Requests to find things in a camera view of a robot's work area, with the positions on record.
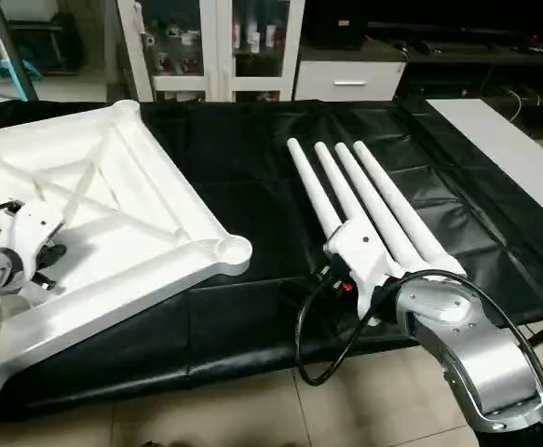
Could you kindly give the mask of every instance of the white pipe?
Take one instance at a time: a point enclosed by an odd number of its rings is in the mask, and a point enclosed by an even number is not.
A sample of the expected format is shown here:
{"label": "white pipe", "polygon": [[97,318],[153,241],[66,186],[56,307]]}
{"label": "white pipe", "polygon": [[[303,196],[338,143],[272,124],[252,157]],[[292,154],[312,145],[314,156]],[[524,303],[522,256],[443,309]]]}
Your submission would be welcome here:
{"label": "white pipe", "polygon": [[352,189],[349,187],[349,184],[347,184],[346,177],[344,177],[344,174],[342,174],[342,171],[337,166],[337,163],[335,163],[335,160],[333,160],[333,157],[329,153],[329,149],[327,149],[325,143],[317,142],[315,144],[315,151],[317,152],[320,164],[322,165],[323,169],[325,169],[329,183],[333,187],[333,191],[335,191],[337,199],[342,205],[348,220],[358,219],[363,220],[366,223],[368,228],[367,236],[370,237],[373,242],[377,244],[385,253],[391,275],[400,278],[401,275],[403,275],[401,265],[395,262],[391,256],[391,253],[389,253],[387,247],[385,247],[385,242],[383,242],[383,239],[381,239],[376,232],[373,223],[366,215],[366,212],[364,212],[364,208],[358,202],[358,199],[354,195]]}
{"label": "white pipe", "polygon": [[395,260],[409,271],[428,268],[347,146],[339,142],[335,145],[335,151]]}
{"label": "white pipe", "polygon": [[368,147],[363,142],[355,142],[354,151],[424,260],[435,268],[465,275],[459,262],[445,251]]}
{"label": "white pipe", "polygon": [[302,147],[300,147],[300,143],[295,138],[290,138],[288,140],[288,148],[290,149],[290,154],[298,169],[302,183],[305,186],[306,193],[310,197],[312,207],[317,213],[320,226],[323,228],[325,237],[329,240],[335,230],[341,226],[342,221],[337,212],[335,212],[335,208],[321,186],[315,171],[312,170],[310,163],[308,163],[308,159]]}
{"label": "white pipe", "polygon": [[360,217],[370,222],[368,216],[364,212],[364,209],[350,189],[349,184],[347,184],[346,177],[344,177],[344,174],[342,174],[342,171],[337,167],[335,160],[333,160],[333,157],[329,153],[329,149],[327,149],[325,143],[317,142],[317,144],[315,144],[315,152],[319,157],[320,164],[322,165],[323,169],[325,169],[327,178],[329,179],[329,182],[333,187],[333,191],[335,191],[335,194],[337,195],[339,203],[344,209],[347,218],[355,219]]}

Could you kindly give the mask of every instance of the end effector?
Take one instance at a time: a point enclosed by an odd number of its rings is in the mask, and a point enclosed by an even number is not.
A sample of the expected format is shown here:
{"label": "end effector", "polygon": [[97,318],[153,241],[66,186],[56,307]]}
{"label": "end effector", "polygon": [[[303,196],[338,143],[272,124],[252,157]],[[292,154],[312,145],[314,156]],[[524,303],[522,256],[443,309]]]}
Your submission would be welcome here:
{"label": "end effector", "polygon": [[59,258],[65,252],[63,246],[47,245],[61,228],[63,216],[40,200],[12,205],[7,208],[12,215],[8,227],[0,229],[0,293],[16,292],[27,280],[52,288],[55,283],[36,271],[46,266],[47,258]]}

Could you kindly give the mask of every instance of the black table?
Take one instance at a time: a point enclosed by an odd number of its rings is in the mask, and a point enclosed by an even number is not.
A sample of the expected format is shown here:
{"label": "black table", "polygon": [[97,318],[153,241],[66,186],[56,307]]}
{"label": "black table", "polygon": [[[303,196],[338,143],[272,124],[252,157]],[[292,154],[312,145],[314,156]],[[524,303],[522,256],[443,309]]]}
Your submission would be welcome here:
{"label": "black table", "polygon": [[[0,128],[100,106],[0,103]],[[365,141],[469,276],[516,323],[543,319],[543,209],[427,103],[152,103],[142,114],[224,227],[252,242],[251,267],[16,374],[0,393],[0,419],[293,366],[297,308],[326,259],[289,137],[318,171],[314,142]],[[341,349],[358,323],[355,302],[319,302],[305,330],[308,358]],[[354,353],[412,344],[381,325],[364,331]]]}

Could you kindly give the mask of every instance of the shelf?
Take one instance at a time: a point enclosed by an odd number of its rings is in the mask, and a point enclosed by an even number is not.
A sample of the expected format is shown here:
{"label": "shelf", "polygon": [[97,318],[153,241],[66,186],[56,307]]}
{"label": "shelf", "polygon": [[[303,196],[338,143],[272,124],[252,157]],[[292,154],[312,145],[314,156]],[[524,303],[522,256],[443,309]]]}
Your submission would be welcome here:
{"label": "shelf", "polygon": [[300,42],[302,61],[344,62],[405,62],[406,58],[396,48],[379,40],[365,40],[360,49],[320,49],[312,47],[304,38]]}

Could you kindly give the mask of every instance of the white plastic frame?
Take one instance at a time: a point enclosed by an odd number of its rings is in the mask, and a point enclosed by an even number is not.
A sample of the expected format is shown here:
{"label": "white plastic frame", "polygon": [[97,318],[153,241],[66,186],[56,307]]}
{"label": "white plastic frame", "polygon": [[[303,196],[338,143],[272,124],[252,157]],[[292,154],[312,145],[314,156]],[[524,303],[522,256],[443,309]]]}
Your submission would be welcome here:
{"label": "white plastic frame", "polygon": [[[228,234],[140,119],[137,102],[0,129],[0,202],[59,207],[68,252],[0,324],[7,378],[203,279],[239,275],[252,247]],[[0,228],[11,218],[0,212]]]}

